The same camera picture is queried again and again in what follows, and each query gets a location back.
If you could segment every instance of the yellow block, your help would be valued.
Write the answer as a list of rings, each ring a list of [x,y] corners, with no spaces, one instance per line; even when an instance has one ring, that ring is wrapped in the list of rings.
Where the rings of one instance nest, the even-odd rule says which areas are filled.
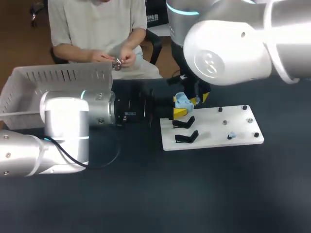
[[[205,101],[206,101],[206,99],[207,99],[208,95],[209,95],[209,92],[207,92],[207,93],[203,94],[203,102],[205,102]]]
[[[196,97],[190,99],[191,103],[193,103],[194,106],[196,106]]]
[[[174,119],[180,118],[187,115],[186,108],[174,108]]]

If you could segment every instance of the white plastic crate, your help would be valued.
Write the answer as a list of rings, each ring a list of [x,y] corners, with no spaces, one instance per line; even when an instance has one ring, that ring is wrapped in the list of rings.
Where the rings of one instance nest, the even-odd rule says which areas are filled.
[[[0,120],[11,130],[42,128],[39,103],[45,92],[111,87],[110,63],[17,67],[0,95]]]

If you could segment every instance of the robotic arm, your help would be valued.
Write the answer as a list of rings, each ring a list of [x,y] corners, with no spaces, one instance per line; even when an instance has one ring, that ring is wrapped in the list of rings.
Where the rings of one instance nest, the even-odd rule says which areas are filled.
[[[297,83],[311,75],[309,0],[168,0],[167,6],[172,40],[184,47],[189,67],[207,83],[231,85],[273,73]],[[89,126],[145,119],[151,126],[154,118],[174,119],[172,98],[133,93],[125,98],[113,92],[44,94],[40,114],[50,139],[0,131],[0,177],[82,171],[88,165]]]
[[[292,84],[310,77],[311,1],[256,2],[167,1],[172,40],[200,79],[232,85],[278,74]]]

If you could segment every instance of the white acrylic board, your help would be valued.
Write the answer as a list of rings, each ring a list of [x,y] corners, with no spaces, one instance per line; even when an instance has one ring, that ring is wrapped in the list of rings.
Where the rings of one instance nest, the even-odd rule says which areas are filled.
[[[261,130],[248,105],[246,110],[243,110],[243,105],[222,108],[222,112],[218,111],[219,108],[194,109],[192,113],[178,119],[187,122],[191,116],[194,116],[195,122],[190,129],[174,129],[171,120],[161,119],[163,149],[165,151],[190,150],[253,145],[264,142]],[[176,143],[176,134],[191,136],[195,130],[199,132],[199,136],[192,144]],[[236,137],[228,140],[227,137],[232,132]],[[259,137],[254,137],[255,133],[259,133]]]

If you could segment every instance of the wooden floor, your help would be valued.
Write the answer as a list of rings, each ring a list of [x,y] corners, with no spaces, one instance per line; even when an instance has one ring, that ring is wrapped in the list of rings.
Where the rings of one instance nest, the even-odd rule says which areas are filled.
[[[38,16],[38,27],[30,26],[30,6],[38,0],[1,0],[0,3],[0,89],[13,68],[50,65],[51,47],[49,20],[46,14]],[[150,42],[143,43],[145,59],[152,53]],[[163,50],[156,64],[163,77],[170,77],[178,70],[171,55],[170,38],[163,38]]]

